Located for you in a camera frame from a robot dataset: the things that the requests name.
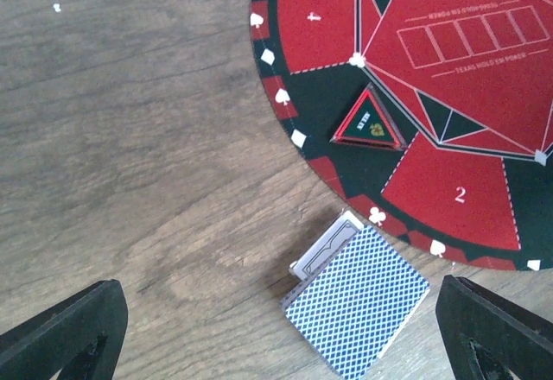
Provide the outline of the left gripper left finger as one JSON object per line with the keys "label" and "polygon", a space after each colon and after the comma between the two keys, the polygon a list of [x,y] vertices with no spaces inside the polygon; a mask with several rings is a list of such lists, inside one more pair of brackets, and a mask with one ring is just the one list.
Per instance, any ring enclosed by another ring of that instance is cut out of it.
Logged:
{"label": "left gripper left finger", "polygon": [[1,378],[112,379],[127,326],[121,283],[95,282],[1,335]]}

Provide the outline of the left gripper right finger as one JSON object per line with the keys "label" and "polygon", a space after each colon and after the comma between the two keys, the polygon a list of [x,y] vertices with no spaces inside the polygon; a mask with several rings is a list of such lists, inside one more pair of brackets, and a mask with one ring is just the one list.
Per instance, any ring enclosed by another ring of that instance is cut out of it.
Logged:
{"label": "left gripper right finger", "polygon": [[446,275],[435,315],[456,379],[551,379],[552,323],[466,277]]}

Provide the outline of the triangular all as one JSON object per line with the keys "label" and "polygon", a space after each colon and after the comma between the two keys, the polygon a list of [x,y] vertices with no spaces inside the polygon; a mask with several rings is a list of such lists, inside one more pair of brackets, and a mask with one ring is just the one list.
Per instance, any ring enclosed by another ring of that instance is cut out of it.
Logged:
{"label": "triangular all", "polygon": [[356,99],[329,142],[397,151],[407,148],[404,136],[372,83]]}

